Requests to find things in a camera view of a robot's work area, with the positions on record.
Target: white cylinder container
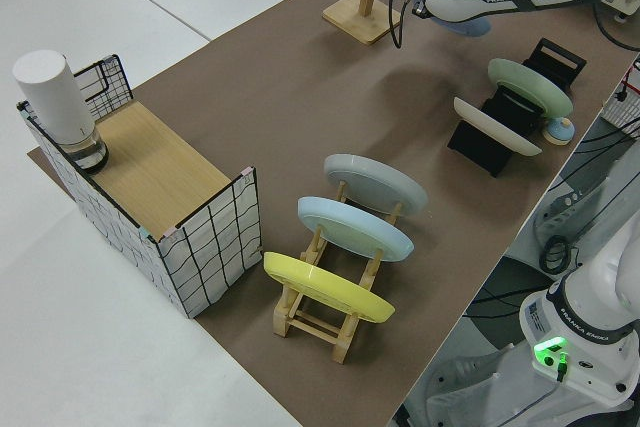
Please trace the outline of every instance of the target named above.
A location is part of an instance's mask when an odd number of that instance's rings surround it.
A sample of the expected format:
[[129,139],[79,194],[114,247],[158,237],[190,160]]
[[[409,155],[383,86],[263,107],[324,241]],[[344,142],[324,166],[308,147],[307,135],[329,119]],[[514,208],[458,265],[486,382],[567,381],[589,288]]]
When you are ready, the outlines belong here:
[[42,127],[72,160],[88,172],[101,168],[107,148],[64,56],[30,52],[15,63],[13,76]]

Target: wooden mug holder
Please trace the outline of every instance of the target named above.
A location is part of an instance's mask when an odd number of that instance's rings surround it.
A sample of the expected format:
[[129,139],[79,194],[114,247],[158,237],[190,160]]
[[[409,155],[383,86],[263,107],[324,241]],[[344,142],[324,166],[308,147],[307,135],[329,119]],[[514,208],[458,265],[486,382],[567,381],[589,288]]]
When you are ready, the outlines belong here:
[[[322,18],[366,45],[371,45],[391,30],[389,11],[379,0],[339,0],[322,12]],[[393,26],[400,13],[392,12]]]
[[[344,195],[346,186],[346,182],[340,182],[335,200],[339,202],[346,201],[346,196]],[[385,220],[391,225],[395,225],[401,210],[402,204],[398,203],[395,210],[385,216]],[[300,260],[315,266],[320,263],[322,254],[327,246],[327,241],[321,237],[321,233],[321,227],[317,227],[309,246],[300,254]],[[382,249],[377,249],[375,257],[369,259],[358,284],[360,287],[371,290],[383,254]],[[301,309],[300,304],[304,297],[303,294],[291,287],[282,286],[282,295],[273,312],[274,333],[286,337],[289,327],[297,327],[325,342],[333,344],[331,359],[340,364],[344,363],[360,319],[355,314],[345,314],[342,325],[337,327]]]

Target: black wire mesh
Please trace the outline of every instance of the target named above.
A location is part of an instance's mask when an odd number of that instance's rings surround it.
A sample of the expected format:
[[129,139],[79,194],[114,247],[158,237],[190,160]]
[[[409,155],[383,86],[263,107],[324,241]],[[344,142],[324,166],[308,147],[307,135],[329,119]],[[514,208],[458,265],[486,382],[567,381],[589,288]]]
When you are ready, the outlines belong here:
[[[133,99],[116,55],[75,77],[95,120]],[[246,169],[156,241],[53,141],[28,102],[18,110],[84,215],[188,317],[216,302],[262,258],[255,169]]]

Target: brown table surface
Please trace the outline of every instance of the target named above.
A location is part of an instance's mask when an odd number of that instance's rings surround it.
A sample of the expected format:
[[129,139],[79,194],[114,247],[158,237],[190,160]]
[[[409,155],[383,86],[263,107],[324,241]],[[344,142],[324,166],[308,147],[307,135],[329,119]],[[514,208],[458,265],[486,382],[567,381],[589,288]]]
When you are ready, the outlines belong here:
[[[306,333],[272,333],[280,284],[261,266],[197,318],[305,427],[384,426],[575,146],[535,134],[544,152],[514,156],[493,178],[446,147],[453,97],[481,105],[494,91],[489,60],[521,62],[544,36],[588,61],[572,86],[579,138],[634,56],[597,32],[588,8],[494,16],[481,38],[408,15],[402,50],[389,36],[367,47],[322,20],[335,1],[286,0],[134,94],[228,176],[257,168],[265,250],[306,248],[297,199],[333,196],[330,154],[385,162],[425,187],[426,211],[397,223],[415,251],[383,264],[373,286],[396,313],[360,323],[345,365]],[[329,249],[321,265],[357,281],[364,261]]]

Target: green led light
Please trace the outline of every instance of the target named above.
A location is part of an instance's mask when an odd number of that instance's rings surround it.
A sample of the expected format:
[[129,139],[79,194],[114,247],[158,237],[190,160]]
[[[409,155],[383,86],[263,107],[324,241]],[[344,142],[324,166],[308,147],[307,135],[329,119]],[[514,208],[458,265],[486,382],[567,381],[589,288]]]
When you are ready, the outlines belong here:
[[545,340],[544,342],[540,342],[533,346],[533,353],[536,356],[538,362],[543,365],[548,365],[545,363],[545,359],[547,357],[551,357],[553,352],[556,352],[560,348],[562,348],[567,343],[567,339],[564,337],[554,337],[549,340]]
[[553,339],[545,340],[533,346],[533,350],[541,352],[547,350],[549,347],[555,347],[556,345],[562,347],[567,340],[564,337],[554,337]]

